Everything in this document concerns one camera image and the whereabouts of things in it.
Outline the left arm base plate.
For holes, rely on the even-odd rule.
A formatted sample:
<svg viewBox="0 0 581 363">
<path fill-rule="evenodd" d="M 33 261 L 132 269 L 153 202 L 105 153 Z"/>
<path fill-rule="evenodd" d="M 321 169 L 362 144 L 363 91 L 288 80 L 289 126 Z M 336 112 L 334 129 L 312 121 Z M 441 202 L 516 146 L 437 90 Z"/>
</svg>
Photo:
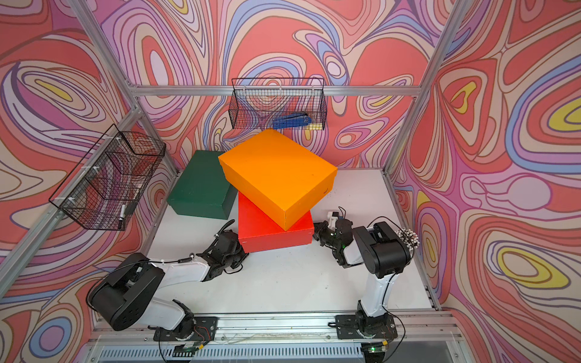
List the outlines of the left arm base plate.
<svg viewBox="0 0 581 363">
<path fill-rule="evenodd" d="M 154 341 L 209 343 L 216 337 L 218 321 L 219 319 L 216 316 L 186 317 L 172 331 L 156 328 L 154 330 Z"/>
</svg>

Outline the red shoebox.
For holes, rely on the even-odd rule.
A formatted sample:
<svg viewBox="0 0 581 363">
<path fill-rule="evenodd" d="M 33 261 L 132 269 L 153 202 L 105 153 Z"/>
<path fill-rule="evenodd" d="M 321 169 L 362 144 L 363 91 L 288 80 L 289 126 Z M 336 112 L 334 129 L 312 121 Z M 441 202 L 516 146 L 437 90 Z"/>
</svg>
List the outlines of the red shoebox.
<svg viewBox="0 0 581 363">
<path fill-rule="evenodd" d="M 238 193 L 238 239 L 246 253 L 311 244 L 313 234 L 310 212 L 285 231 L 247 197 Z"/>
</svg>

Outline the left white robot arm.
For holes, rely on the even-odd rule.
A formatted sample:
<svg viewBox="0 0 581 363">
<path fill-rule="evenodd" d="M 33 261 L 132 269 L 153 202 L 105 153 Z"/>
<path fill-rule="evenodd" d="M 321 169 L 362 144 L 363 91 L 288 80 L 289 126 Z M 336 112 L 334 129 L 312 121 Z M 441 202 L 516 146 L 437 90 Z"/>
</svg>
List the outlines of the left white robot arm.
<svg viewBox="0 0 581 363">
<path fill-rule="evenodd" d="M 142 253 L 131 254 L 90 288 L 87 306 L 114 331 L 146 325 L 155 331 L 157 342 L 210 342 L 213 333 L 207 323 L 199 322 L 183 302 L 162 299 L 157 292 L 177 284 L 212 281 L 242 269 L 248 253 L 230 228 L 234 222 L 225 223 L 203 252 L 180 260 L 154 261 Z"/>
</svg>

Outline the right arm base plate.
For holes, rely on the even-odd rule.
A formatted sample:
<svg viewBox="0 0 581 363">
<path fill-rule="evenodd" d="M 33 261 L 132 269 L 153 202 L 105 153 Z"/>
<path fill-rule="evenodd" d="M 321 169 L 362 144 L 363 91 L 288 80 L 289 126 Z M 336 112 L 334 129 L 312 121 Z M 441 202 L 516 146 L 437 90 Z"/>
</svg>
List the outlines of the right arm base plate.
<svg viewBox="0 0 581 363">
<path fill-rule="evenodd" d="M 369 317 L 364 312 L 354 315 L 337 315 L 328 327 L 336 330 L 339 340 L 372 340 L 381 339 L 388 342 L 398 337 L 393 316 L 384 313 L 378 317 Z"/>
</svg>

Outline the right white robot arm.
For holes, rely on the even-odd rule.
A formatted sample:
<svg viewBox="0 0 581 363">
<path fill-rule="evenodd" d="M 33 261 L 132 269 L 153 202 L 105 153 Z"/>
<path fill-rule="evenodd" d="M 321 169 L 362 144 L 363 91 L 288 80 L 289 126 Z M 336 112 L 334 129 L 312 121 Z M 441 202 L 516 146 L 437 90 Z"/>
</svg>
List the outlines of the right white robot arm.
<svg viewBox="0 0 581 363">
<path fill-rule="evenodd" d="M 367 226 L 355 227 L 346 217 L 332 213 L 314 224 L 313 239 L 331 250 L 344 269 L 363 265 L 369 276 L 358 302 L 356 326 L 360 331 L 386 325 L 390 313 L 387 301 L 397 276 L 403 273 L 419 247 L 419 237 L 386 216 Z"/>
</svg>

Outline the green shoebox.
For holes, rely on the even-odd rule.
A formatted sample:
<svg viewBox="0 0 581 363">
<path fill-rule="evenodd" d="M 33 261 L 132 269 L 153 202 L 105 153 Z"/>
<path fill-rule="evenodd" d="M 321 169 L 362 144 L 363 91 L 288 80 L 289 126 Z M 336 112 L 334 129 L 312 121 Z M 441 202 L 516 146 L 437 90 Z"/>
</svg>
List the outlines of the green shoebox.
<svg viewBox="0 0 581 363">
<path fill-rule="evenodd" d="M 219 151 L 196 151 L 167 198 L 180 216 L 227 220 L 238 191 L 225 178 Z"/>
</svg>

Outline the orange shoebox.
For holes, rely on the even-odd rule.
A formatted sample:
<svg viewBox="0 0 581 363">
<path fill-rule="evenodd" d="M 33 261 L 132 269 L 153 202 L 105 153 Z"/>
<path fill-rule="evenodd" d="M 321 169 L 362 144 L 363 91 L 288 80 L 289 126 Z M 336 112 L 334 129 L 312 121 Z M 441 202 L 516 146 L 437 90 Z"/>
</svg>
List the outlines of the orange shoebox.
<svg viewBox="0 0 581 363">
<path fill-rule="evenodd" d="M 226 180 L 283 230 L 334 187 L 337 167 L 267 129 L 219 156 Z"/>
</svg>

